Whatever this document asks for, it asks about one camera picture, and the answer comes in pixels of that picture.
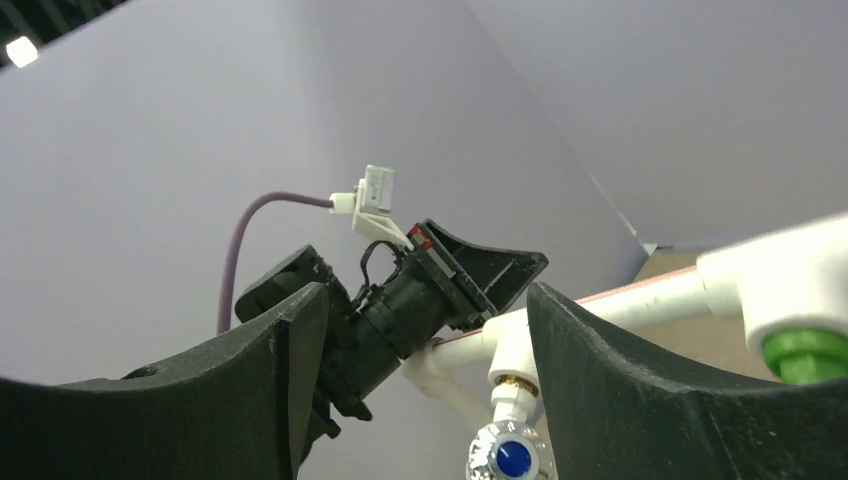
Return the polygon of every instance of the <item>white connector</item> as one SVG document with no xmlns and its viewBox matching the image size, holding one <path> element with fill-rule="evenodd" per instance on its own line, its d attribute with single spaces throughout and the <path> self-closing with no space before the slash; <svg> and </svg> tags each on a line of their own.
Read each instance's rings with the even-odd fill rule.
<svg viewBox="0 0 848 480">
<path fill-rule="evenodd" d="M 388 241 L 412 250 L 412 242 L 389 218 L 392 208 L 395 171 L 368 165 L 354 193 L 334 193 L 331 213 L 352 215 L 353 231 L 371 242 Z"/>
</svg>

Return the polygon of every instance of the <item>purple cable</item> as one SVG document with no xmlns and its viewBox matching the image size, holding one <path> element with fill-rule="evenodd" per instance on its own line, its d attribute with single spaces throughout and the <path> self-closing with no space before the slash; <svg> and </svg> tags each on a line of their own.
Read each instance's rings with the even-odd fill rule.
<svg viewBox="0 0 848 480">
<path fill-rule="evenodd" d="M 244 211 L 239 219 L 238 225 L 233 232 L 233 238 L 230 240 L 230 247 L 227 250 L 227 259 L 224 262 L 224 275 L 221 278 L 221 291 L 218 294 L 218 334 L 224 333 L 230 329 L 233 315 L 233 295 L 236 283 L 236 266 L 238 265 L 239 250 L 241 250 L 241 242 L 244 239 L 244 232 L 247 230 L 247 224 L 253 218 L 260 208 L 268 205 L 271 202 L 292 202 L 303 205 L 312 205 L 314 207 L 333 208 L 332 200 L 324 200 L 321 198 L 299 195 L 289 192 L 271 192 L 262 195 L 253 201 Z"/>
</svg>

